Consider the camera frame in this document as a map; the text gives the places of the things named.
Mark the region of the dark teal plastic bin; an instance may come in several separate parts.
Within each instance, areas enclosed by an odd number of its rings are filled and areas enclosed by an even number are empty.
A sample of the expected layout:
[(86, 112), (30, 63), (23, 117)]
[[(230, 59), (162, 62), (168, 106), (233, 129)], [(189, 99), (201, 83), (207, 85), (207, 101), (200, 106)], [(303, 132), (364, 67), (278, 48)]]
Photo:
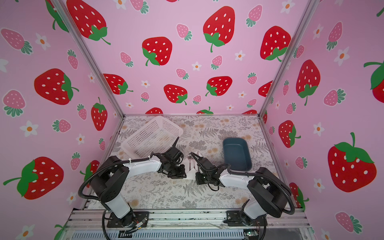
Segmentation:
[(246, 172), (252, 169), (252, 159), (246, 140), (242, 138), (226, 138), (223, 140), (224, 160), (230, 169)]

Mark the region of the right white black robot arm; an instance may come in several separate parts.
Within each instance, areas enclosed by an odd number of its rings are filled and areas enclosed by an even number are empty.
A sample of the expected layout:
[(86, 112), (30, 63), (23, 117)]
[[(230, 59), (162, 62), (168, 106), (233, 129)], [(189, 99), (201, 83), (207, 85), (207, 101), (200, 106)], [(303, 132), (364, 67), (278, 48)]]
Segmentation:
[(196, 173), (198, 185), (220, 188), (233, 187), (248, 190), (253, 200), (246, 200), (239, 211), (228, 212), (224, 223), (229, 226), (252, 226), (257, 219), (266, 220), (270, 215), (280, 218), (283, 213), (293, 215), (295, 204), (290, 188), (266, 168), (259, 168), (255, 173), (234, 171), (230, 164), (213, 165), (207, 158), (190, 153), (200, 170)]

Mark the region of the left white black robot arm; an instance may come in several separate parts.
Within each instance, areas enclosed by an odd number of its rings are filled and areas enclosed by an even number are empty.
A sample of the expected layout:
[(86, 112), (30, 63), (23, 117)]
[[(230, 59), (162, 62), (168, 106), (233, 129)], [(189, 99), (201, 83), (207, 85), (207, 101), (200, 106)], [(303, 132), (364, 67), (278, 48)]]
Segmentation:
[(151, 153), (147, 158), (122, 161), (109, 157), (104, 164), (85, 179), (78, 190), (80, 198), (99, 201), (111, 218), (123, 227), (137, 223), (135, 212), (121, 194), (126, 180), (137, 175), (157, 172), (170, 179), (185, 179), (183, 153), (176, 147), (179, 138), (164, 153)]

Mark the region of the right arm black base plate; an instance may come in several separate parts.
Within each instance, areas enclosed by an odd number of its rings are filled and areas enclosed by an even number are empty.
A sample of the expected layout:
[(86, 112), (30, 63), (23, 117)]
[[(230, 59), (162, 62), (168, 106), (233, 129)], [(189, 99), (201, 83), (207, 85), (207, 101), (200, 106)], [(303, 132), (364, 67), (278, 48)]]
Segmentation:
[(230, 227), (266, 227), (268, 225), (266, 215), (251, 219), (242, 211), (227, 211), (223, 221)]

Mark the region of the white paper napkin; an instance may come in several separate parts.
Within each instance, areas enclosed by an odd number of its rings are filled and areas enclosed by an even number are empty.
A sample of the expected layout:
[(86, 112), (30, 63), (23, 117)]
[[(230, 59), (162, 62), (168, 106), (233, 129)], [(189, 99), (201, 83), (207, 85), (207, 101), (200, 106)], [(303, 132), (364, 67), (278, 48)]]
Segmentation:
[(186, 180), (195, 180), (199, 167), (194, 159), (184, 159), (182, 164), (185, 166)]

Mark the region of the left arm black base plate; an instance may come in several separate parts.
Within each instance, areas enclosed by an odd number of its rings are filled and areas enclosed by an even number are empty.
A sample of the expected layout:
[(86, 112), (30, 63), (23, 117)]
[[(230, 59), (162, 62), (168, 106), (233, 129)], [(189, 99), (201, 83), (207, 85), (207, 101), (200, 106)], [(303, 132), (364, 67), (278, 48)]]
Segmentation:
[(119, 219), (115, 213), (111, 213), (108, 218), (108, 228), (146, 228), (150, 212), (131, 211), (126, 216)]

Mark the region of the white plastic mesh basket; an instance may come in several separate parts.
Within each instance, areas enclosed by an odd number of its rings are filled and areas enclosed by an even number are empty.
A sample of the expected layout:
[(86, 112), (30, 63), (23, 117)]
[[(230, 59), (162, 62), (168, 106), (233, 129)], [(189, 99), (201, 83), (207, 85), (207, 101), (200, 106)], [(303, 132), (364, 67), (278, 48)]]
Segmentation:
[(145, 158), (168, 150), (183, 132), (177, 124), (158, 116), (124, 140), (121, 148), (132, 159)]

